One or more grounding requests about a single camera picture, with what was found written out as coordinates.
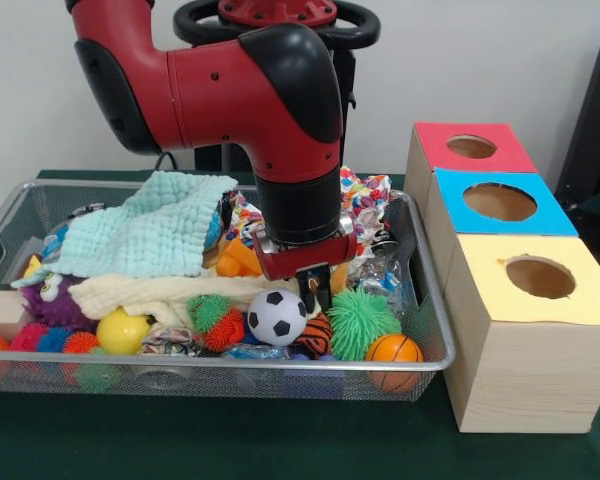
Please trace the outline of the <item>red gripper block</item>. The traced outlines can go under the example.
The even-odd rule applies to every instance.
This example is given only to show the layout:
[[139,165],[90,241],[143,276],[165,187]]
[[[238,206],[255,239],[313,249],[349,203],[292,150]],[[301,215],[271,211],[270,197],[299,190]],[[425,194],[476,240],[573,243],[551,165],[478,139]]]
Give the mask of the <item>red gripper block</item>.
[[343,233],[312,244],[284,246],[273,242],[263,228],[253,234],[253,246],[263,275],[271,281],[294,277],[298,271],[317,268],[317,277],[299,273],[299,292],[308,313],[315,311],[318,299],[330,299],[331,269],[353,259],[357,238]]

